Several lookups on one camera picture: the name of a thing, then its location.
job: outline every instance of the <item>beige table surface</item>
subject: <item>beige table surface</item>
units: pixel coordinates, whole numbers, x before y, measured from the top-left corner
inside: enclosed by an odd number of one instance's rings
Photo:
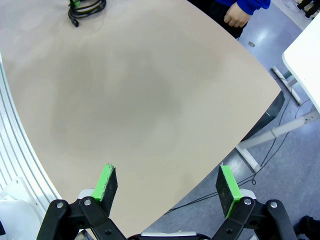
[[[78,28],[67,11],[62,0],[0,1],[13,100],[70,203],[116,166],[111,218],[136,234],[223,160],[280,89],[185,0],[110,0]]]

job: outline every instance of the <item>screw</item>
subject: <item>screw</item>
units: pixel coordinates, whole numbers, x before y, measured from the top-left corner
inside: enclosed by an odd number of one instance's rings
[[[231,228],[228,228],[228,229],[226,230],[226,233],[229,234],[229,235],[233,234],[233,232],[234,232],[234,231],[233,231]]]
[[[112,231],[110,229],[107,229],[107,230],[104,231],[104,234],[105,235],[111,235]]]
[[[63,207],[63,205],[64,205],[64,203],[63,203],[63,202],[59,202],[59,203],[56,205],[56,207],[57,207],[58,209],[60,209],[60,208],[62,208],[62,207]]]
[[[87,199],[87,200],[84,201],[84,205],[89,206],[90,204],[91,204],[90,199]]]
[[[275,201],[272,201],[270,203],[270,206],[275,209],[278,206],[278,204]]]
[[[246,199],[244,200],[244,204],[245,204],[245,205],[250,205],[250,204],[251,204],[251,200],[250,200],[249,198],[246,198]]]

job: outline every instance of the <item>black cable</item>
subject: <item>black cable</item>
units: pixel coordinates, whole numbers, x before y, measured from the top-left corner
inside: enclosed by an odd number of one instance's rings
[[[72,24],[76,27],[79,26],[79,22],[76,19],[83,19],[92,14],[96,14],[102,11],[107,5],[107,0],[97,0],[95,3],[91,5],[77,7],[80,3],[81,0],[70,0],[69,4],[70,9],[68,12],[68,16]]]
[[[288,105],[289,105],[290,100],[291,100],[291,95],[290,95],[290,98],[289,98],[289,100],[288,100],[288,102],[287,102],[287,104],[286,104],[286,106],[285,106],[285,108],[284,108],[284,110],[283,110],[283,113],[282,113],[282,115],[281,115],[281,117],[280,117],[278,126],[280,126],[280,124],[281,124],[281,120],[282,120],[282,118],[283,118],[283,116],[284,116],[284,113],[285,113],[285,111],[286,111],[286,109],[287,109],[287,107],[288,107]],[[294,119],[297,118],[297,114],[298,114],[298,112],[299,112],[299,109],[300,109],[306,102],[308,102],[309,100],[310,100],[310,99],[304,101],[304,102],[298,107],[298,109],[297,109],[297,111],[296,111],[296,113],[295,113]],[[283,138],[283,140],[282,140],[282,142],[280,143],[280,145],[279,145],[279,147],[277,148],[277,150],[276,150],[276,151],[272,154],[272,156],[266,161],[266,159],[267,159],[270,151],[272,150],[272,148],[273,148],[273,146],[274,146],[274,144],[275,144],[275,142],[276,142],[276,138],[273,140],[273,143],[272,143],[271,147],[269,148],[266,156],[264,157],[264,159],[263,159],[263,161],[262,161],[262,164],[261,164],[262,167],[261,167],[261,168],[259,169],[259,171],[257,171],[256,173],[254,173],[254,174],[252,174],[251,176],[249,176],[249,177],[241,180],[240,182],[238,182],[237,184],[238,184],[239,187],[242,186],[242,185],[244,185],[244,184],[246,184],[246,183],[248,183],[248,182],[252,182],[253,185],[256,185],[256,184],[257,184],[257,182],[256,182],[256,180],[255,180],[256,175],[257,175],[257,174],[269,163],[269,161],[277,154],[277,152],[279,151],[279,149],[280,149],[280,148],[282,147],[282,145],[284,144],[284,142],[285,142],[288,134],[289,134],[289,132],[286,133],[285,137]],[[209,198],[215,197],[215,196],[217,196],[217,195],[218,195],[218,192],[213,192],[213,193],[207,194],[207,195],[205,195],[205,196],[199,197],[199,198],[197,198],[197,199],[195,199],[195,200],[193,200],[193,201],[191,201],[191,202],[188,202],[188,203],[186,203],[186,204],[184,204],[184,205],[171,208],[171,209],[168,210],[164,215],[166,215],[166,214],[168,214],[168,213],[171,213],[172,211],[178,210],[178,209],[180,209],[180,208],[189,206],[189,205],[191,205],[191,204],[195,204],[195,203],[198,203],[198,202],[207,200],[207,199],[209,199]]]

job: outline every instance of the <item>table leg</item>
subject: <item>table leg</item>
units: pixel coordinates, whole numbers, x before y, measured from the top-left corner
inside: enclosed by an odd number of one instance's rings
[[[299,106],[301,106],[302,101],[296,93],[296,91],[292,88],[292,86],[297,83],[297,80],[293,78],[292,80],[287,81],[288,78],[285,78],[275,66],[271,68],[271,70],[274,72],[275,75],[277,75],[277,77],[281,80],[285,87],[290,91],[290,93],[292,94],[296,102],[299,104]]]
[[[250,137],[247,140],[240,142],[235,148],[247,161],[250,167],[257,173],[261,166],[257,163],[254,157],[249,153],[247,148],[264,143],[266,141],[278,138],[282,134],[286,134],[294,129],[300,128],[305,124],[309,124],[317,119],[320,119],[320,113],[317,110],[310,111],[290,122],[274,127],[272,130],[264,132],[258,136]]]

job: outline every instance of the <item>blue jacket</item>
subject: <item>blue jacket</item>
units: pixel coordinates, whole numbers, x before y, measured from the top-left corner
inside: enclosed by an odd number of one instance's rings
[[[231,6],[235,2],[249,15],[253,15],[255,10],[260,8],[267,9],[270,6],[270,0],[215,0],[216,2]]]

